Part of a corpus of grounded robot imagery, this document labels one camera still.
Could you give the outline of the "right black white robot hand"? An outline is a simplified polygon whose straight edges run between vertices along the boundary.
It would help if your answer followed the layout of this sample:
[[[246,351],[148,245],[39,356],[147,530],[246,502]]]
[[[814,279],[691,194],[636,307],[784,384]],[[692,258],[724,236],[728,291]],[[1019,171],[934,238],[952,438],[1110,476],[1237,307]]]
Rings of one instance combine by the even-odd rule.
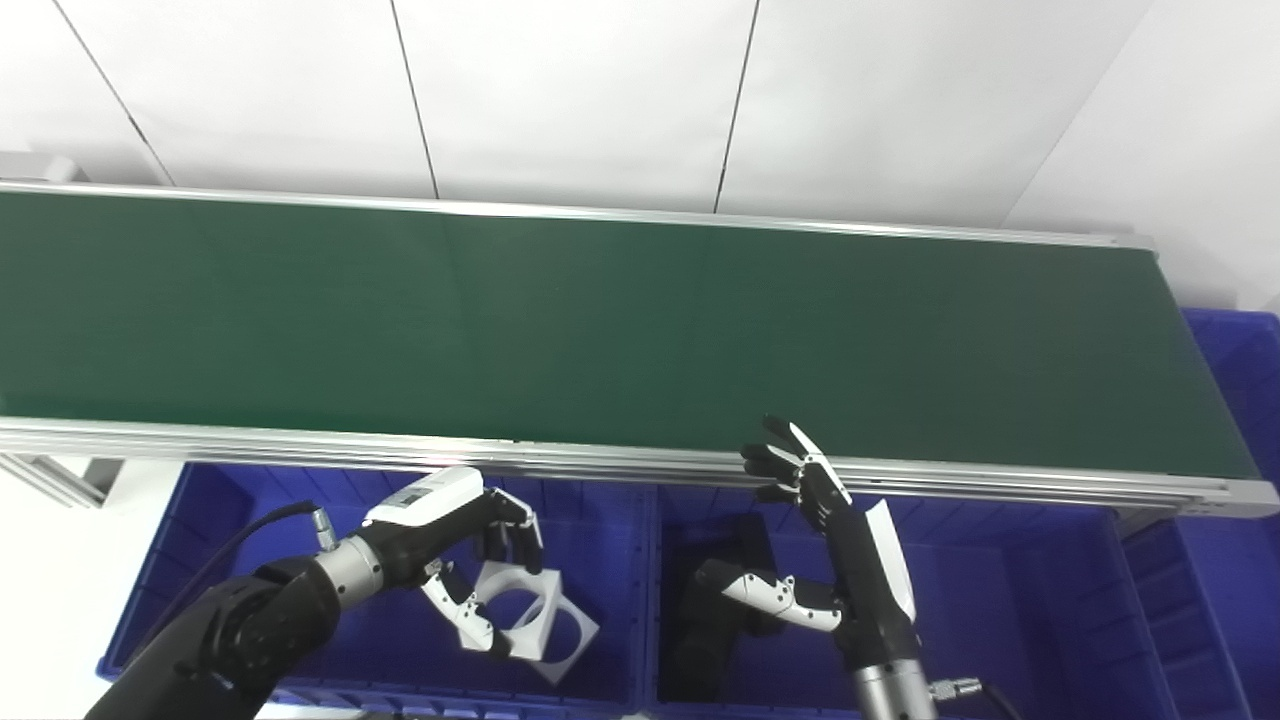
[[[824,541],[833,583],[705,560],[696,582],[749,609],[832,637],[850,671],[920,657],[914,591],[887,503],[859,509],[831,460],[797,427],[767,414],[771,443],[740,450],[744,470],[768,479],[763,503],[787,503]]]

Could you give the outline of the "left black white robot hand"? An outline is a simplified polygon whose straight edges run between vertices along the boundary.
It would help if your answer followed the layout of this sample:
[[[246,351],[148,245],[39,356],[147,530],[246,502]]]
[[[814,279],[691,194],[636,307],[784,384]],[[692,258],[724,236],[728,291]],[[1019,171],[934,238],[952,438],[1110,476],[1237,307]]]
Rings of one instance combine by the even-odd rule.
[[[465,639],[490,656],[511,656],[509,637],[494,628],[474,587],[442,556],[476,538],[483,560],[512,559],[526,571],[540,573],[541,528],[522,500],[488,486],[475,468],[444,468],[383,500],[355,536],[372,551],[383,588],[421,588]]]

